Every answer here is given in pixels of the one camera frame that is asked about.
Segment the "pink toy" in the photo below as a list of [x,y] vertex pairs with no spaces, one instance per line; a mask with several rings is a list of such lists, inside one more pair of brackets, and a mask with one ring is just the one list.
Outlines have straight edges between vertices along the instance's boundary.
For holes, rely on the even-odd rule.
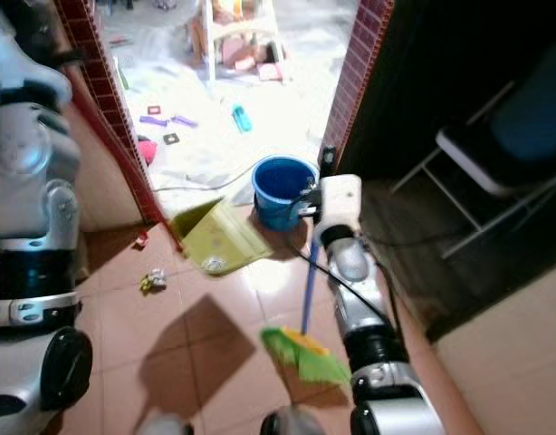
[[135,243],[133,247],[138,249],[139,251],[143,250],[149,243],[149,235],[146,231],[141,231],[137,238],[135,239]]
[[282,70],[278,63],[261,63],[258,65],[258,74],[262,82],[270,80],[281,81],[283,79]]
[[161,113],[161,106],[148,106],[148,115],[159,115]]
[[155,159],[155,154],[158,151],[158,144],[152,142],[151,140],[142,140],[139,143],[139,152],[145,159],[148,166],[151,164],[153,159]]

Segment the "black wire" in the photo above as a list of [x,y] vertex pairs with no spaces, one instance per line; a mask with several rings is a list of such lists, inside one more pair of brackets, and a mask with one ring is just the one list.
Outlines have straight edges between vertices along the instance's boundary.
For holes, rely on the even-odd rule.
[[[292,202],[289,204],[288,208],[286,209],[286,216],[290,216],[292,213],[292,209],[294,208],[294,206],[296,204],[298,204],[299,202],[301,202],[302,200],[304,200],[306,198],[306,194],[302,194],[300,195],[298,198],[295,198],[292,200]],[[382,311],[380,311],[373,303],[371,303],[371,301],[369,301],[368,299],[366,299],[363,295],[361,295],[359,292],[357,292],[354,288],[352,288],[350,285],[348,285],[347,283],[345,283],[344,281],[342,281],[338,276],[334,275],[329,269],[327,269],[326,267],[319,265],[318,263],[316,263],[315,261],[312,261],[309,257],[305,256],[296,246],[294,246],[293,242],[292,242],[292,234],[291,233],[287,233],[286,234],[286,245],[288,245],[288,247],[292,250],[292,252],[296,255],[299,256],[300,258],[302,258],[303,260],[305,260],[310,266],[312,267],[316,267],[318,270],[320,270],[321,272],[323,272],[324,274],[326,274],[327,276],[329,276],[332,280],[334,280],[337,284],[342,285],[344,288],[346,288],[347,290],[349,290],[353,295],[355,295],[364,305],[366,305],[368,307],[368,309],[370,309],[374,314],[377,315],[378,318],[380,318],[380,320],[389,328],[394,329],[393,328],[393,323],[390,322],[390,319],[388,318],[388,316],[386,314],[384,314]],[[391,296],[391,308],[393,306],[395,306],[396,304],[393,302],[394,299],[394,295]],[[402,328],[400,327],[400,321],[398,320],[398,317],[396,316],[396,307],[393,309],[393,315],[395,316],[395,323],[397,324],[397,332],[398,332],[398,339],[399,342],[401,343],[401,345],[403,347],[405,347],[404,341],[403,341],[403,333],[402,333]]]
[[219,186],[215,186],[213,188],[192,188],[189,186],[174,186],[171,188],[155,188],[153,189],[154,192],[161,192],[164,190],[198,190],[201,192],[204,191],[209,191],[209,190],[219,190],[219,189],[223,189],[227,186],[229,186],[230,184],[234,183],[235,181],[238,181],[241,177],[243,177],[251,168],[253,168],[254,166],[256,166],[258,164],[258,161],[256,161],[256,163],[248,166],[246,169],[244,169],[242,172],[240,172],[238,175],[236,175],[234,178],[230,179],[229,181],[225,182],[224,184],[220,184]]
[[403,325],[398,318],[398,308],[397,308],[397,289],[395,288],[395,282],[393,281],[393,276],[388,271],[388,268],[377,260],[375,255],[370,251],[370,254],[375,259],[375,265],[380,269],[385,281],[387,281],[388,286],[388,299],[390,300],[390,309],[393,312],[393,318],[395,319],[395,329],[397,330],[397,339],[401,343],[403,349],[407,351],[407,346],[405,345],[405,336],[403,335]]
[[393,247],[395,249],[401,248],[408,248],[408,247],[418,247],[422,245],[429,245],[440,240],[446,240],[455,236],[460,236],[466,232],[466,227],[461,227],[455,231],[450,233],[442,233],[442,234],[434,234],[433,236],[423,237],[419,240],[409,240],[408,242],[392,242],[388,240],[382,240],[380,238],[373,237],[366,231],[363,231],[363,234],[366,236],[368,240],[373,242],[375,245],[381,245],[382,247]]

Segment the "broom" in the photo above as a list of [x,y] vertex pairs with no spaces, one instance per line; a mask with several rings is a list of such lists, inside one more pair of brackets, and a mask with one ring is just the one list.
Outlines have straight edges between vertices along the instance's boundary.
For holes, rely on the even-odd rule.
[[[333,147],[325,147],[322,153],[322,177],[324,177],[325,173],[332,173],[335,152]],[[292,201],[291,205],[287,208],[287,216],[290,216],[292,208],[301,199],[302,197],[298,197]],[[350,380],[349,369],[332,355],[327,348],[307,335],[314,277],[316,276],[315,264],[318,259],[318,253],[319,245],[313,239],[311,255],[309,257],[308,276],[306,278],[306,289],[304,291],[301,331],[298,332],[287,327],[266,328],[262,330],[260,335],[268,352],[282,363],[293,364],[301,380],[335,384],[348,383]]]

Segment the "red brick wall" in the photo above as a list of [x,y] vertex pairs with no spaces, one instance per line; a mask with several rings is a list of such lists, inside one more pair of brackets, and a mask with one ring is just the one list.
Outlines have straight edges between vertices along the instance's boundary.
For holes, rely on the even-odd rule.
[[349,50],[342,65],[339,84],[322,140],[323,144],[330,143],[336,146],[339,160],[359,111],[365,86],[375,66],[394,4],[394,0],[360,0],[359,2]]
[[114,72],[110,51],[102,41],[98,17],[92,13],[94,0],[54,2],[69,42],[85,51],[87,60],[81,72],[97,107],[91,107],[75,80],[72,80],[73,100],[118,162],[143,219],[148,223],[163,220],[149,187],[147,166],[137,148],[135,131]]

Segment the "small plastic toy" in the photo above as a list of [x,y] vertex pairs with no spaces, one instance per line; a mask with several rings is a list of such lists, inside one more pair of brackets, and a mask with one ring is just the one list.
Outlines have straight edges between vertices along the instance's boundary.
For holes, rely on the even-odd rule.
[[135,244],[133,245],[139,251],[146,247],[149,243],[149,235],[147,231],[141,231],[137,238],[135,239]]
[[247,133],[252,131],[252,122],[250,117],[244,110],[244,107],[240,104],[236,104],[232,109],[232,116],[234,117],[235,125],[238,127],[241,133]]
[[175,122],[177,124],[184,124],[187,125],[188,127],[191,127],[192,129],[197,127],[197,122],[189,120],[188,118],[186,118],[185,116],[181,116],[181,115],[176,115],[172,118],[170,118],[170,120],[172,122]]
[[166,145],[173,145],[174,143],[179,142],[179,137],[177,136],[176,133],[170,133],[170,134],[166,134],[163,137],[163,141],[166,142]]
[[148,106],[148,115],[161,114],[161,106]]
[[163,269],[153,269],[139,283],[139,290],[144,296],[163,292],[166,288],[166,274]]
[[153,118],[152,116],[140,116],[139,121],[145,122],[147,124],[160,125],[161,127],[167,127],[168,126],[167,121],[158,120],[157,118]]

